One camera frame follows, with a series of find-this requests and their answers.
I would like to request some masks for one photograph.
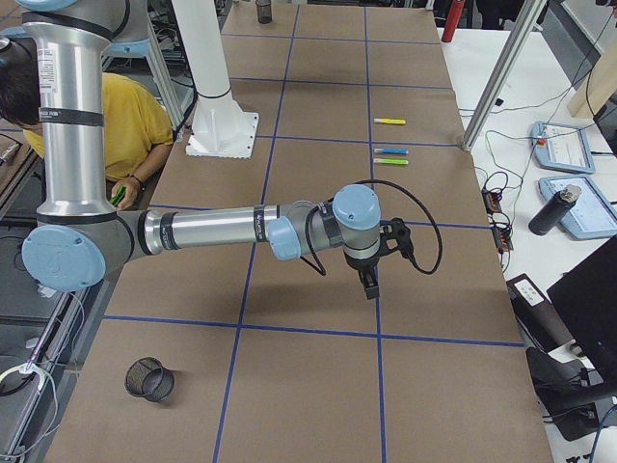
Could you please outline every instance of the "white table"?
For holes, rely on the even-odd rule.
[[[465,126],[472,114],[466,109],[475,108],[508,34],[502,31],[462,29],[456,31],[453,42],[443,43],[443,53]],[[568,77],[557,63],[542,35],[532,33],[499,95],[504,103],[501,107],[496,107],[495,111],[539,105],[562,94],[569,87]],[[471,151],[475,166],[486,170],[489,174],[501,170],[495,165],[487,148],[488,137],[496,162],[522,175],[531,154],[529,141],[511,140],[487,132],[495,130],[510,137],[527,137],[529,128],[538,121],[547,121],[557,106],[559,107],[551,119],[552,122],[578,126],[591,124],[590,120],[574,119],[568,113],[567,103],[574,93],[574,90],[567,92],[560,104],[561,98],[558,98],[537,108],[492,114]],[[588,128],[587,135],[591,151],[610,152],[596,126]],[[592,179],[609,200],[616,201],[617,159],[612,155],[596,155],[594,161],[597,172],[592,175]],[[529,220],[545,203],[538,190],[537,180],[541,177],[558,175],[561,174],[540,168],[535,159],[532,159],[524,175],[523,188],[518,199],[517,191],[508,190],[504,194],[501,207],[515,221],[512,237],[514,251],[510,253],[511,260],[504,272],[506,280],[526,273],[540,289],[546,291],[564,272],[569,271],[605,243],[605,239],[574,240],[559,228],[551,230],[545,236],[537,236],[529,231],[527,228]],[[484,174],[478,171],[480,186],[484,183],[484,178]],[[499,176],[489,186],[502,186],[503,179],[503,176]],[[518,182],[514,176],[510,176],[509,181],[510,186],[516,186]],[[576,456],[580,456],[580,462],[586,461],[582,455],[589,453],[594,435],[570,443],[562,438],[552,424],[547,425],[547,433],[555,462],[574,461],[568,459]],[[617,429],[605,429],[594,461],[614,463],[616,454]]]

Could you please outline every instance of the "black bottle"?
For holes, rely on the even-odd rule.
[[[531,232],[540,235],[547,234],[575,206],[580,193],[581,190],[576,185],[568,185],[563,190],[556,192],[549,202],[529,221]]]

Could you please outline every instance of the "blue marker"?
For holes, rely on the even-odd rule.
[[[403,150],[400,148],[376,148],[373,151],[375,154],[400,154],[403,156],[409,154],[409,150]]]

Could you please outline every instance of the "dark cup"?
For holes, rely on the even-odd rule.
[[[268,24],[272,22],[272,3],[271,0],[256,0],[257,5],[257,21],[260,24]]]
[[[143,397],[150,402],[160,402],[174,388],[174,374],[161,363],[145,357],[135,362],[124,378],[126,391],[134,397]]]

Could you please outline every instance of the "person's hand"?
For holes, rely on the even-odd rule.
[[[141,185],[135,177],[123,178],[122,180],[117,181],[112,188],[112,198],[116,196],[122,186],[126,188],[126,190],[124,192],[124,198],[116,206],[118,210],[125,210],[135,203],[135,200],[137,200],[137,196],[139,195]]]

